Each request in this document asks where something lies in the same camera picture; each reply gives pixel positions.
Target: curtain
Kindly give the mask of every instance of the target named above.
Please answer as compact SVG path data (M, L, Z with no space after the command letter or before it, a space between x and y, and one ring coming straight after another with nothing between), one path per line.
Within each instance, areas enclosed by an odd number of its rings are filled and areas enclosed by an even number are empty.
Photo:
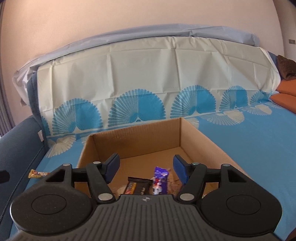
M2 16L4 9L5 1L0 0L0 34L1 34L1 25L2 25ZM15 126L13 122L13 118L10 113L9 105L7 102L3 77L2 77L2 69L1 69L1 53L0 53L0 136L3 136L7 132L9 132Z
M290 0L296 6L296 0Z

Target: snack wrapper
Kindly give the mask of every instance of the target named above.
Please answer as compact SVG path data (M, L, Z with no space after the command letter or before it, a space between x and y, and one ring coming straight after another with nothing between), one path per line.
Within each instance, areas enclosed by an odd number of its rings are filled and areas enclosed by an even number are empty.
M149 194L149 187L151 186L152 182L153 181L150 179L128 177L128 185L124 191L124 194Z
M153 178L153 195L168 193L168 171L155 167Z
M49 174L50 172L38 172L34 169L31 169L28 178L42 178Z

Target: chocolate bar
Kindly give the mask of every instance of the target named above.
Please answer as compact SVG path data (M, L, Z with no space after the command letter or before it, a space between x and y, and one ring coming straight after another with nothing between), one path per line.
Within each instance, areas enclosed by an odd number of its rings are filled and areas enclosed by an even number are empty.
M149 194L149 187L152 184L152 180L128 177L128 185L124 191L124 194L144 195Z

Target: brown cloth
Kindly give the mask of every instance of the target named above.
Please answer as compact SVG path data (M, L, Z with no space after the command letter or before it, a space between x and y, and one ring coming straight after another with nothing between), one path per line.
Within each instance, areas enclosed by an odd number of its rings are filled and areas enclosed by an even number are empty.
M296 62L281 55L277 56L279 73L285 80L296 79Z

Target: peacock pattern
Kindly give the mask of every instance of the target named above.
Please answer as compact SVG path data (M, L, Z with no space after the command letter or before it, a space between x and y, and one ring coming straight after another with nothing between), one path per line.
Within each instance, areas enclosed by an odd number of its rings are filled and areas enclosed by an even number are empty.
M86 143L86 139L89 137L90 135L87 135L87 136L83 136L81 137L81 143L84 145Z
M52 132L54 135L72 133L75 128L89 130L102 128L102 119L97 107L84 99L71 99L54 112Z
M224 91L219 110L234 110L244 106L248 106L247 91L235 85Z
M209 90L193 85L183 89L176 96L170 111L171 118L185 117L197 113L216 111L216 99Z
M255 106L247 106L241 109L253 115L271 115L272 110L265 104L258 104Z
M244 121L244 114L239 110L229 110L221 113L202 115L200 118L217 125L233 126Z
M49 150L45 154L45 157L53 157L64 153L72 147L72 144L76 141L75 135L68 135L63 138L58 138L57 141L51 139L48 140Z
M282 109L282 110L284 109L283 107L281 107L281 106L279 106L279 105L277 105L277 104L275 104L275 103L273 103L271 101L266 102L264 104L267 105L267 106L269 106L269 107L275 108L275 109Z
M48 123L47 123L46 119L43 116L41 116L41 122L42 122L42 125L43 125L44 130L45 130L45 135L47 137L50 136L50 129L49 129Z
M270 93L264 91L257 91L250 100L250 104L259 104L268 102L268 98L270 97Z
M145 89L135 89L119 96L109 112L108 127L140 121L164 120L161 99Z
M188 119L186 119L188 122L190 122L196 129L198 129L200 123L198 121L198 119L196 119L195 117L190 117Z

